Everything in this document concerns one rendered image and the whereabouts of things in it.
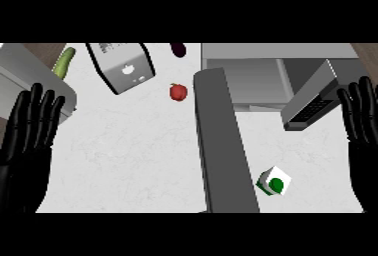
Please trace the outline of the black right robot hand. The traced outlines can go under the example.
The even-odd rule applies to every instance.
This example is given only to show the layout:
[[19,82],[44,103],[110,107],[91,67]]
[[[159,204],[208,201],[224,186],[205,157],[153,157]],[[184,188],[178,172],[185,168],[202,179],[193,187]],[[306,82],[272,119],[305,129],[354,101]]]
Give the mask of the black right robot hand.
[[348,139],[351,188],[363,212],[378,214],[378,86],[361,76],[336,95]]

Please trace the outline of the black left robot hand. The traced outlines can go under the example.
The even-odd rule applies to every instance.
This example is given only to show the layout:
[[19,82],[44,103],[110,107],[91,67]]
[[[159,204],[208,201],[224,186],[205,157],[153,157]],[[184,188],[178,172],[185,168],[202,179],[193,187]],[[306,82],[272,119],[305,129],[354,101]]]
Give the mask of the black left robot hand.
[[44,200],[63,104],[39,83],[17,95],[0,147],[0,214],[35,213]]

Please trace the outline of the grey microwave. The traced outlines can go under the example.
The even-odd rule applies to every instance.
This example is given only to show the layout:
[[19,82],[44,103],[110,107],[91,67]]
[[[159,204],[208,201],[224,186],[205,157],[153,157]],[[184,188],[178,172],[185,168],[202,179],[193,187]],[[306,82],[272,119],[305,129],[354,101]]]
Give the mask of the grey microwave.
[[233,110],[277,112],[287,131],[311,126],[367,75],[348,43],[203,43],[200,67],[222,73]]

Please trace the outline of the white and green milk carton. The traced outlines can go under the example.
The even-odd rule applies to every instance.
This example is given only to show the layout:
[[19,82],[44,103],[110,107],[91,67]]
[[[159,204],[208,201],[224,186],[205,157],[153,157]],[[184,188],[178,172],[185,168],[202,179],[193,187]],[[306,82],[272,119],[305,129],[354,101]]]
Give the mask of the white and green milk carton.
[[275,166],[272,166],[259,174],[255,185],[267,195],[283,195],[289,183],[289,175]]

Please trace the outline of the dark grey microwave door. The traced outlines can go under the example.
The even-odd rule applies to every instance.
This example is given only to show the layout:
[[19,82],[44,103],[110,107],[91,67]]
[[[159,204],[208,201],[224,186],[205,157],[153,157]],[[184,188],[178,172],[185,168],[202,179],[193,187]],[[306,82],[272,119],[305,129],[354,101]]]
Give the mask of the dark grey microwave door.
[[208,213],[258,213],[258,202],[221,68],[193,75],[194,117]]

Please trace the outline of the grey sink basin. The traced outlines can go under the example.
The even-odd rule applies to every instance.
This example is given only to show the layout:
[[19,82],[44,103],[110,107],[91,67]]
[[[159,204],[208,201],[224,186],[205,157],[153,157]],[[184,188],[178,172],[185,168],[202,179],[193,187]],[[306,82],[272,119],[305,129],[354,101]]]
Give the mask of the grey sink basin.
[[20,43],[0,44],[0,118],[8,119],[17,94],[30,90],[33,83],[42,91],[52,90],[54,96],[64,97],[58,123],[70,117],[76,106],[76,94],[63,80],[54,75]]

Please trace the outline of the green cucumber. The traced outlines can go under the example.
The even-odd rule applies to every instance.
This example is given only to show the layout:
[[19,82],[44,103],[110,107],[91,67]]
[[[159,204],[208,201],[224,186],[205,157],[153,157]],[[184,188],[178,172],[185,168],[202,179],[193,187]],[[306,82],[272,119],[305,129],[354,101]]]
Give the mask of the green cucumber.
[[75,56],[75,49],[72,47],[67,47],[55,61],[54,67],[52,67],[52,73],[60,79],[64,79],[67,67],[70,60]]

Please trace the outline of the red bell pepper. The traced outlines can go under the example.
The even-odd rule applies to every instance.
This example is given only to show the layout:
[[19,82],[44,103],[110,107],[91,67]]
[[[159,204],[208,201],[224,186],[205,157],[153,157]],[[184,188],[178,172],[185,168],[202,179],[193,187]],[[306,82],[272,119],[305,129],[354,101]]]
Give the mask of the red bell pepper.
[[187,96],[187,88],[181,84],[171,84],[169,97],[175,101],[182,101]]

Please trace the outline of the dark purple eggplant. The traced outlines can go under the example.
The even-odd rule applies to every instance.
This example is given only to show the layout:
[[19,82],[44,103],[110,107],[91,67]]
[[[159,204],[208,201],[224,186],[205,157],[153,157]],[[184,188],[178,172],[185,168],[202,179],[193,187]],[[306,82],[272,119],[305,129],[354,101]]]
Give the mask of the dark purple eggplant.
[[181,58],[185,56],[185,46],[182,43],[171,43],[171,51],[175,57]]

